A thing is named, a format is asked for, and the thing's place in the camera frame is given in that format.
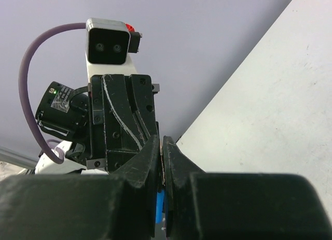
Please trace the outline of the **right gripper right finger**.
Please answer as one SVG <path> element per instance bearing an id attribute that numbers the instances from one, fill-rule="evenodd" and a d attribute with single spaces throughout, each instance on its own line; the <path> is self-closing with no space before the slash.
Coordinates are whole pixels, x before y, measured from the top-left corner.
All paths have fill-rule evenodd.
<path id="1" fill-rule="evenodd" d="M 314 187 L 293 174 L 207 173 L 163 139 L 169 239 L 331 239 Z"/>

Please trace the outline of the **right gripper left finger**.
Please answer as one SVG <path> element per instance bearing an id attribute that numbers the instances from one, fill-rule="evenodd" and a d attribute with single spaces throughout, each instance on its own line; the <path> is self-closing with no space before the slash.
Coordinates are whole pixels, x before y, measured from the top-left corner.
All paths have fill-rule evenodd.
<path id="1" fill-rule="evenodd" d="M 150 239 L 159 137 L 109 175 L 15 175 L 1 182 L 1 239 Z"/>

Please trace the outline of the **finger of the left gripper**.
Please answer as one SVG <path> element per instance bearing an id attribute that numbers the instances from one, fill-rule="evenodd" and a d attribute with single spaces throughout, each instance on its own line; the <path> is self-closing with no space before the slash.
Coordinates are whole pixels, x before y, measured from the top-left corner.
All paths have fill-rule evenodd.
<path id="1" fill-rule="evenodd" d="M 121 74 L 103 75 L 102 84 L 106 100 L 117 122 L 134 140 L 137 150 L 141 151 L 145 145 L 145 140 L 130 107 L 125 76 Z"/>
<path id="2" fill-rule="evenodd" d="M 154 95 L 149 75 L 129 77 L 129 102 L 132 115 L 129 128 L 140 144 L 157 134 Z"/>

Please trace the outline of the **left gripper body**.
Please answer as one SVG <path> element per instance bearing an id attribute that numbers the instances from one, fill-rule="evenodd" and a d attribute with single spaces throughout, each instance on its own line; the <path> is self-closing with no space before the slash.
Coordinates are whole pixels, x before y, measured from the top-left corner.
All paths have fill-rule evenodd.
<path id="1" fill-rule="evenodd" d="M 102 76 L 95 75 L 90 82 L 91 157 L 87 160 L 87 167 L 95 168 L 96 162 L 100 162 L 106 171 L 113 172 L 139 151 L 134 140 L 120 126 L 110 109 L 103 89 Z M 128 98 L 129 77 L 125 76 Z"/>

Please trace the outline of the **blue key tag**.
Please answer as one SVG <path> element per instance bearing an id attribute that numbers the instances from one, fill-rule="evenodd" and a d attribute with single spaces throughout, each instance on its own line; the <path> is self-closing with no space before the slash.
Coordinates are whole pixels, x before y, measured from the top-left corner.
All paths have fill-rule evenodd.
<path id="1" fill-rule="evenodd" d="M 156 199 L 156 217 L 155 217 L 156 224 L 162 222 L 163 206 L 164 206 L 164 190 L 161 190 L 160 192 L 157 193 L 157 199 Z"/>

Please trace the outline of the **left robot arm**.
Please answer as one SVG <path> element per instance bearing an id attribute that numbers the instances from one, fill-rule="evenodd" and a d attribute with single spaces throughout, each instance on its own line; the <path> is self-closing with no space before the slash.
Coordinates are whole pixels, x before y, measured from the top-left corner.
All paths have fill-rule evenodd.
<path id="1" fill-rule="evenodd" d="M 46 165 L 39 173 L 83 169 L 113 172 L 138 154 L 158 134 L 154 96 L 160 90 L 148 75 L 95 75 L 85 87 L 52 82 L 35 114 L 40 129 L 56 138 L 61 167 Z"/>

